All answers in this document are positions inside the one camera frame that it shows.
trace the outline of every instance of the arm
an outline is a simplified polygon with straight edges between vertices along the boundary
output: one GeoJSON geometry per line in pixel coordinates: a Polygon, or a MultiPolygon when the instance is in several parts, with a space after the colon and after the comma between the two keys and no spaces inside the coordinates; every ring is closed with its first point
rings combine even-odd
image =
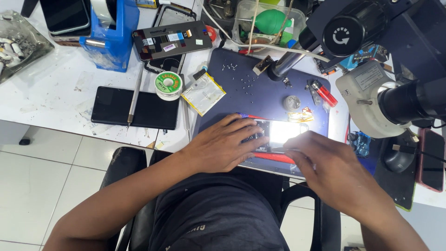
{"type": "Polygon", "coordinates": [[[241,144],[262,129],[254,120],[240,118],[227,116],[181,151],[87,198],[56,223],[44,251],[104,251],[107,239],[169,187],[199,172],[228,172],[252,157],[251,151],[269,139],[241,144]]]}
{"type": "Polygon", "coordinates": [[[428,251],[350,146],[308,131],[284,147],[326,204],[361,223],[367,251],[428,251]]]}

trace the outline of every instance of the microscope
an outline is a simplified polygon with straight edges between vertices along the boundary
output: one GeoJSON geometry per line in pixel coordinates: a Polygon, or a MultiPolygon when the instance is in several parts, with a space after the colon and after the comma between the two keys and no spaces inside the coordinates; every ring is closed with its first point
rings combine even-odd
{"type": "MultiPolygon", "coordinates": [[[[366,135],[394,137],[410,132],[413,121],[446,121],[446,9],[439,0],[325,0],[306,24],[293,48],[322,48],[329,67],[365,46],[379,44],[416,76],[404,84],[392,80],[377,61],[343,70],[336,86],[352,120],[366,135]],[[396,87],[379,92],[385,83],[396,87]]],[[[268,76],[284,79],[304,56],[285,53],[270,65],[268,76]]]]}

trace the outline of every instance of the red lighter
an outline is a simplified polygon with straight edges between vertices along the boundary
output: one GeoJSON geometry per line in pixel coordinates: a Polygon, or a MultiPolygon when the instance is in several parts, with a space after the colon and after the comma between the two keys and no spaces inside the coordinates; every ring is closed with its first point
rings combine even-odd
{"type": "Polygon", "coordinates": [[[325,100],[331,107],[335,107],[338,101],[333,97],[333,95],[318,81],[314,81],[311,87],[325,100]]]}

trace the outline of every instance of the white tile floor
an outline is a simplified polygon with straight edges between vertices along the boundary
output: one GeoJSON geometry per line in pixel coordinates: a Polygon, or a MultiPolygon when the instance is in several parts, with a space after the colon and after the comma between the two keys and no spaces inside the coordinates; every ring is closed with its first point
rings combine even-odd
{"type": "MultiPolygon", "coordinates": [[[[26,136],[29,146],[0,145],[1,251],[40,251],[57,220],[98,191],[113,152],[126,146],[37,127],[26,136]]],[[[281,230],[292,251],[310,248],[313,203],[302,199],[287,210],[281,230]]],[[[359,223],[341,220],[342,245],[362,243],[359,223]]]]}

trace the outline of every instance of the knob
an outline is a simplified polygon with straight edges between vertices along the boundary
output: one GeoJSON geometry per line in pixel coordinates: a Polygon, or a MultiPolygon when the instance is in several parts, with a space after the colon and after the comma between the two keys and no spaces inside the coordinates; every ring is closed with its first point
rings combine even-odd
{"type": "Polygon", "coordinates": [[[355,1],[325,26],[323,44],[332,55],[346,57],[378,40],[387,24],[388,14],[381,3],[355,1]]]}

